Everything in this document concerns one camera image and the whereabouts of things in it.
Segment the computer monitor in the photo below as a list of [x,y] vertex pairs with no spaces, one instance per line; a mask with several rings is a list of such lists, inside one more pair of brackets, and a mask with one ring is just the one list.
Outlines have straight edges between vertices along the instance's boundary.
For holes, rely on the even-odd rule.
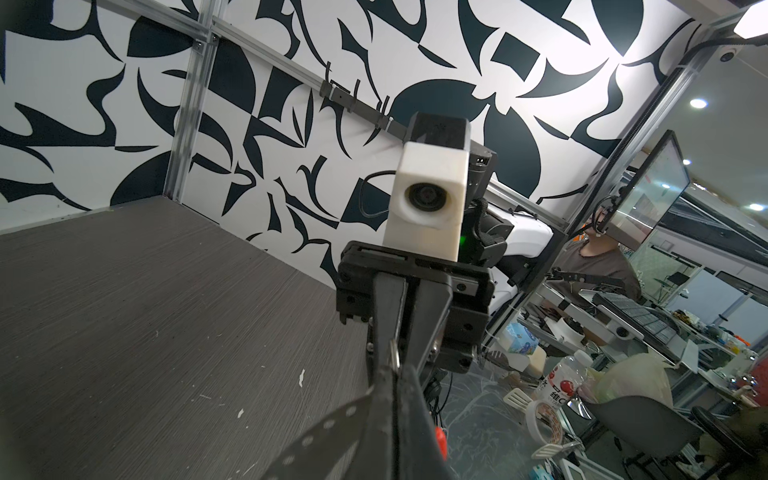
[[691,180],[673,130],[666,130],[626,188],[608,210],[600,230],[637,250]]

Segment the grey office chair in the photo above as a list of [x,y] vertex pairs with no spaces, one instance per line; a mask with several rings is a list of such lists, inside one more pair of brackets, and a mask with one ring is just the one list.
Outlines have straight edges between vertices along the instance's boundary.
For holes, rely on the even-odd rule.
[[638,451],[637,455],[622,459],[622,467],[629,479],[632,478],[632,465],[654,479],[647,469],[651,463],[668,479],[662,470],[662,461],[678,455],[686,445],[704,434],[696,423],[649,397],[624,396],[603,403],[581,400],[594,419],[618,440]]

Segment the black wall hook rack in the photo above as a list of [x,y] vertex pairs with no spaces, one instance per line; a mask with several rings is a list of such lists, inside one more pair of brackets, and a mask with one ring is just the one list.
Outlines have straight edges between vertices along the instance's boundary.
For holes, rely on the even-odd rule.
[[357,80],[352,92],[346,90],[338,82],[330,78],[332,63],[328,61],[324,68],[324,79],[319,93],[331,103],[339,105],[343,110],[357,115],[373,126],[373,132],[386,132],[398,140],[405,141],[407,127],[396,121],[389,110],[391,97],[387,95],[372,107],[361,101],[358,95],[360,80]]

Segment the plastic bottle red label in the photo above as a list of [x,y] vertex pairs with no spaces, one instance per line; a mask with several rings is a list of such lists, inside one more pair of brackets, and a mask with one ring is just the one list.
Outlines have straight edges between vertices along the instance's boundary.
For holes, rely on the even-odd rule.
[[592,357],[583,350],[563,357],[533,391],[533,399],[557,409],[566,405],[584,384]]

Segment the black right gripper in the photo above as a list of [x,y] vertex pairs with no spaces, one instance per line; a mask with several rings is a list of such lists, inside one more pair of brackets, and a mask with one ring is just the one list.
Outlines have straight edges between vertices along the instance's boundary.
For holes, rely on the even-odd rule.
[[368,325],[366,365],[465,373],[488,323],[490,270],[353,241],[338,266],[340,320]]

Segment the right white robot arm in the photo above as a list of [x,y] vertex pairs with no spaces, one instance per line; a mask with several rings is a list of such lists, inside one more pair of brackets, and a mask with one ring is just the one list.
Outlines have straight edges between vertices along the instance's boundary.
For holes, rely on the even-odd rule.
[[406,144],[389,239],[348,243],[338,266],[337,310],[342,322],[367,324],[369,372],[391,353],[422,377],[466,372],[491,320],[539,270],[553,230],[486,199],[496,160],[477,143]]

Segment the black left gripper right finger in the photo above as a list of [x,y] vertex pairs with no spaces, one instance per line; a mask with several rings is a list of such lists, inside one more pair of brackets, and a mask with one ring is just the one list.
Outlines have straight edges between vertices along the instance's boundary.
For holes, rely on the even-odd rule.
[[395,384],[394,479],[448,480],[453,474],[439,448],[418,375],[404,365]]

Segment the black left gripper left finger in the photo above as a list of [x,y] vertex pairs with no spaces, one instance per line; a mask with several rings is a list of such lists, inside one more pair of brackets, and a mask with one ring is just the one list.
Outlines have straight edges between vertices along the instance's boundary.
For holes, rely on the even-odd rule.
[[371,404],[353,458],[354,479],[393,479],[396,473],[396,377],[390,367],[374,376]]

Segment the seated person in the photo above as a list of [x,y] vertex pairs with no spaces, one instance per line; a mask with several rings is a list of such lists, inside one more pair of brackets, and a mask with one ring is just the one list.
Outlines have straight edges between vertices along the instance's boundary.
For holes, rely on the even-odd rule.
[[554,267],[565,272],[605,276],[623,283],[625,296],[639,301],[641,286],[635,270],[614,238],[598,233],[589,226],[585,239],[571,241],[563,249]]

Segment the black keyboard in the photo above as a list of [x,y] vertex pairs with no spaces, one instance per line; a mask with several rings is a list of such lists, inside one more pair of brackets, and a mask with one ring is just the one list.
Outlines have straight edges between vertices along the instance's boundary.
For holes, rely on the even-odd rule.
[[630,332],[639,333],[642,342],[659,353],[670,363],[679,363],[687,343],[680,336],[679,328],[665,313],[638,304],[623,295],[597,292],[592,303],[604,307],[630,327]]

